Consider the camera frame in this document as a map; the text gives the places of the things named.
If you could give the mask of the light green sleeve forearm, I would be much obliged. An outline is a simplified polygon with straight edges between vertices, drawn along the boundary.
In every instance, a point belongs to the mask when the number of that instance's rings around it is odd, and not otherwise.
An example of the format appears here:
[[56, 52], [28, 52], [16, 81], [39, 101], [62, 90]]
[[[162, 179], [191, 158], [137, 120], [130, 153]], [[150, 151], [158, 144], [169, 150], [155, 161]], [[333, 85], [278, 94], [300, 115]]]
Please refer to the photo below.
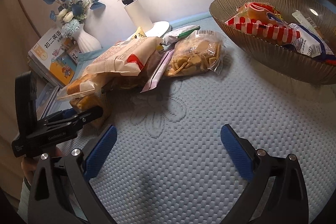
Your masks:
[[28, 206], [29, 206], [29, 196], [30, 196], [30, 184], [26, 178], [23, 179], [21, 197], [18, 206], [17, 214], [28, 223]]

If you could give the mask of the person left hand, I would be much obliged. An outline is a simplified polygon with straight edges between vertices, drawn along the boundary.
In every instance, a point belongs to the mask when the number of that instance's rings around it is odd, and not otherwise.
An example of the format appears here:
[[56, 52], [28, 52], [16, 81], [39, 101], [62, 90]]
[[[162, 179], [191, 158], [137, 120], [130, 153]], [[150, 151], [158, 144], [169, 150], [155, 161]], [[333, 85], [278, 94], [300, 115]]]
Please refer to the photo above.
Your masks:
[[[62, 151], [60, 151], [58, 147], [52, 147], [51, 149], [48, 149], [47, 152], [52, 157], [59, 157], [63, 155]], [[33, 183], [34, 173], [37, 169], [39, 159], [40, 157], [24, 157], [21, 161], [21, 168], [25, 176], [24, 181], [28, 189], [30, 189], [31, 184]]]

